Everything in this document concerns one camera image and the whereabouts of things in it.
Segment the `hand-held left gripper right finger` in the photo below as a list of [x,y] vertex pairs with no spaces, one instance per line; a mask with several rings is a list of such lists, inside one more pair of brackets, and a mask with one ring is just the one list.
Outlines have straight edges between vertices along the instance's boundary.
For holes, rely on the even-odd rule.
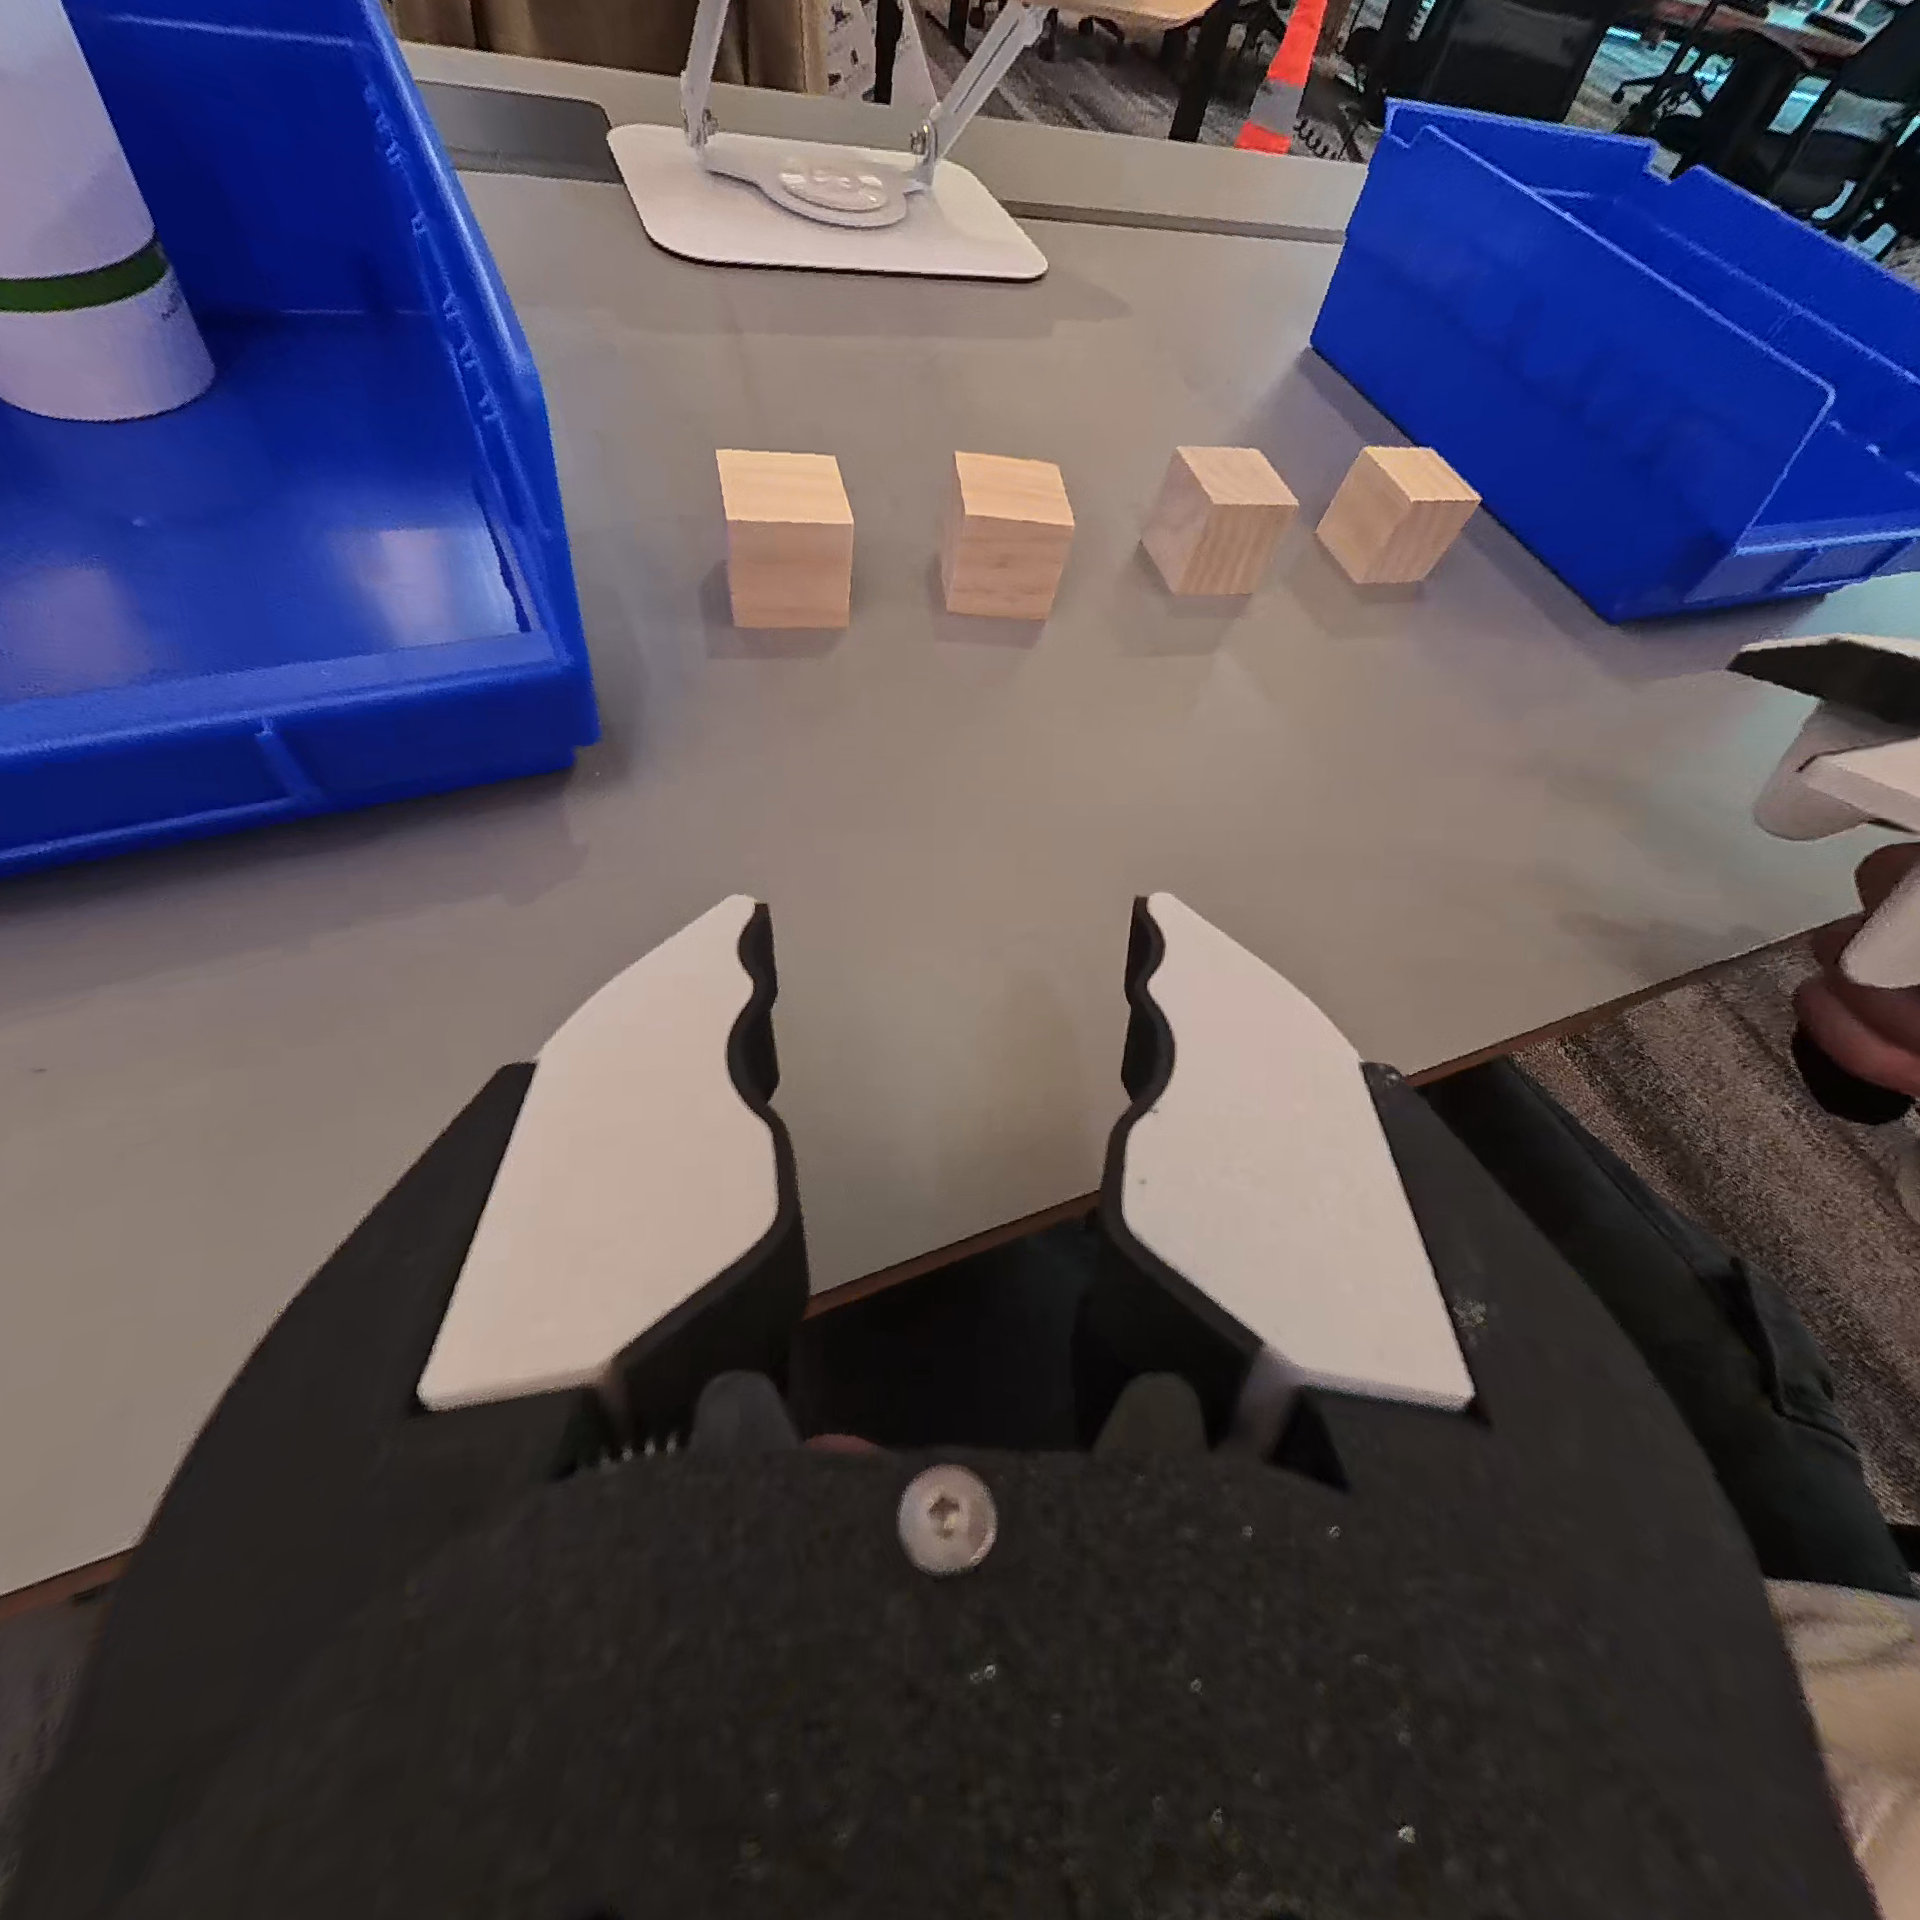
[[1168,892],[1123,971],[1124,1109],[1097,1190],[1097,1315],[1207,1438],[1272,1457],[1310,1397],[1468,1414],[1475,1380],[1356,1044]]

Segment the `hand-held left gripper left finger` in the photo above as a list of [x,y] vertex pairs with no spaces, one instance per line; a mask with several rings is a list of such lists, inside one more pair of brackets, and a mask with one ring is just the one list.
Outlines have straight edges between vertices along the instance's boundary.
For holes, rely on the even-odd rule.
[[727,895],[543,1044],[417,1383],[426,1411],[585,1389],[666,1445],[715,1377],[784,1375],[810,1261],[775,1001],[771,908]]

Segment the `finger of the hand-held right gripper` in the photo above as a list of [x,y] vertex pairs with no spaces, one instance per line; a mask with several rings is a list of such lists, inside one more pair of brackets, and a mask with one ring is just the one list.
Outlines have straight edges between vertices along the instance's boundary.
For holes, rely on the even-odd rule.
[[1864,632],[1756,640],[1726,667],[1862,716],[1896,735],[1919,735],[1919,640]]
[[1858,824],[1919,833],[1919,734],[1867,716],[1811,716],[1768,776],[1754,817],[1783,841]]

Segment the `blue plastic bin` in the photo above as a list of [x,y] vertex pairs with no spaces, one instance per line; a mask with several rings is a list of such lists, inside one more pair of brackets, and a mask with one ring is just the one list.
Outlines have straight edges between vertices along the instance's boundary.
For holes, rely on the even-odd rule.
[[6,875],[596,740],[531,344],[383,5],[64,5],[209,349],[6,401]]
[[1395,101],[1313,347],[1609,621],[1915,571],[1915,286],[1646,137]]

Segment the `white paper cup green band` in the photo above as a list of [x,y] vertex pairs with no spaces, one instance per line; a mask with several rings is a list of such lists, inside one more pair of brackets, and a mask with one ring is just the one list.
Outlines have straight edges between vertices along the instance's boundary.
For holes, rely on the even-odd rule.
[[2,399],[124,422],[216,376],[59,1],[2,5]]

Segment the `person's right hand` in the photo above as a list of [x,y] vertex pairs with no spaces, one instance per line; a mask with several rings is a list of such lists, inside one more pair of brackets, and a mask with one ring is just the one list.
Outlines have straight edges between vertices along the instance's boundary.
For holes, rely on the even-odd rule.
[[1841,964],[1862,924],[1906,884],[1915,861],[1915,844],[1858,861],[1858,909],[1811,933],[1814,971],[1792,993],[1795,1068],[1825,1113],[1854,1125],[1903,1120],[1919,1097],[1919,990],[1871,987]]

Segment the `person's black pants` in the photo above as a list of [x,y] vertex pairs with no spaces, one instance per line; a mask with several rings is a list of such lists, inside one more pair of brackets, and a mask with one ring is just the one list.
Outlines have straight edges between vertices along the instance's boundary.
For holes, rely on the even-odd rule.
[[[1670,1207],[1515,1063],[1431,1083],[1425,1101],[1634,1343],[1760,1571],[1915,1595],[1833,1371],[1774,1280]],[[1086,1447],[1128,1377],[1088,1328],[1103,1254],[1095,1216],[1080,1213],[831,1308],[796,1333],[798,1428],[907,1449]]]

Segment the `wooden cube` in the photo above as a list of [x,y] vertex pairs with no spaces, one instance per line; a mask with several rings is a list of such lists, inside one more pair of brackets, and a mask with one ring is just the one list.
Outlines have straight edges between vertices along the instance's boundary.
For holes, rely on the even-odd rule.
[[1074,532],[1060,465],[956,451],[952,473],[939,560],[946,612],[1048,621]]
[[727,591],[751,632],[850,624],[855,517],[839,461],[817,451],[720,447]]
[[1482,494],[1439,451],[1367,446],[1314,537],[1353,584],[1419,584],[1479,508]]
[[1231,598],[1259,588],[1302,502],[1259,447],[1177,446],[1140,547],[1175,597]]

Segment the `black office chair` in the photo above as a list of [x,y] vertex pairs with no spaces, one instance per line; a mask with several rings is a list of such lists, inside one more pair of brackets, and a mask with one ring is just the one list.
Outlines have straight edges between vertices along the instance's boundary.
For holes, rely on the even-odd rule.
[[1742,37],[1768,45],[1768,55],[1748,69],[1735,91],[1735,104],[1744,110],[1742,133],[1774,134],[1792,88],[1803,76],[1825,71],[1849,51],[1846,38],[1833,38],[1798,21],[1774,5],[1760,1],[1707,1],[1707,5],[1646,5],[1646,25],[1674,38],[1676,45],[1666,67],[1648,79],[1625,79],[1615,91],[1615,104],[1636,91],[1640,97],[1616,121],[1625,137],[1652,137],[1658,126],[1682,108],[1705,115],[1711,108],[1707,62],[1726,62],[1722,79],[1732,79],[1742,52]]

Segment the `orange traffic cone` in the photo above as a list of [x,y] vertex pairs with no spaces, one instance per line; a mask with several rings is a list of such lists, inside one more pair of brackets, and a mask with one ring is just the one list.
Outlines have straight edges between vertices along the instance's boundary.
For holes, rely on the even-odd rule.
[[1328,1],[1295,1],[1250,110],[1238,131],[1235,149],[1241,153],[1289,153],[1292,137],[1313,73],[1313,57],[1328,15]]

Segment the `white document stand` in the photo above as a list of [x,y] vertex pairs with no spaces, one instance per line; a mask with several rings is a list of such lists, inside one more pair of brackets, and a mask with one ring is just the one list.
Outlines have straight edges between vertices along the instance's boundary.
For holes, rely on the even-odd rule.
[[952,158],[1001,77],[1048,25],[1006,7],[913,137],[870,151],[726,133],[708,110],[727,25],[703,1],[680,77],[681,134],[656,126],[609,133],[615,167],[664,252],[719,268],[874,277],[1039,281],[1046,253],[992,192]]

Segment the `black table frame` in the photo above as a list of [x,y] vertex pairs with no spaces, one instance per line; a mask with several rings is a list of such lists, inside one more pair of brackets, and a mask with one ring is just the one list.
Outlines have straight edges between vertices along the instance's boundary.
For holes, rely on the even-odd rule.
[[1175,30],[1177,37],[1192,40],[1192,51],[1168,124],[1171,142],[1200,142],[1240,13],[1241,1],[1214,1],[1192,27]]

